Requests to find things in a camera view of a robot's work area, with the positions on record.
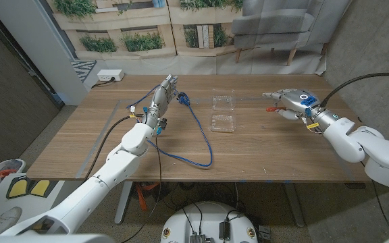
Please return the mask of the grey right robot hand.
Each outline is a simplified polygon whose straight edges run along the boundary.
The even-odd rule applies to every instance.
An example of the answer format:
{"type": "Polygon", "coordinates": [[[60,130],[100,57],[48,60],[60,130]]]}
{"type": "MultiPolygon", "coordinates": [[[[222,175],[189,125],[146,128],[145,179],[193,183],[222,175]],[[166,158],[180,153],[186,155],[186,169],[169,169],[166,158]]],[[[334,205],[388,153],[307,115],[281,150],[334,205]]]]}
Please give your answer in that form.
{"type": "Polygon", "coordinates": [[[297,120],[300,117],[311,117],[313,111],[320,105],[314,93],[299,89],[282,89],[262,94],[267,99],[274,100],[274,106],[268,107],[268,112],[276,112],[286,119],[297,120]]]}

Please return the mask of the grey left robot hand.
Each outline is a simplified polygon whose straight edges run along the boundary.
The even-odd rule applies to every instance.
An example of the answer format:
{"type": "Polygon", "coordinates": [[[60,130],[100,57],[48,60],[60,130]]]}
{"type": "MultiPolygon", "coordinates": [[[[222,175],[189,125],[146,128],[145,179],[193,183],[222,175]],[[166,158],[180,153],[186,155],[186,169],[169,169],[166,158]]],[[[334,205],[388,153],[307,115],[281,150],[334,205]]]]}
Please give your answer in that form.
{"type": "Polygon", "coordinates": [[[178,76],[171,74],[158,86],[153,94],[150,105],[147,108],[146,117],[142,119],[142,122],[151,128],[154,128],[160,118],[167,111],[167,107],[171,100],[176,96],[176,84],[178,82],[178,76]]]}

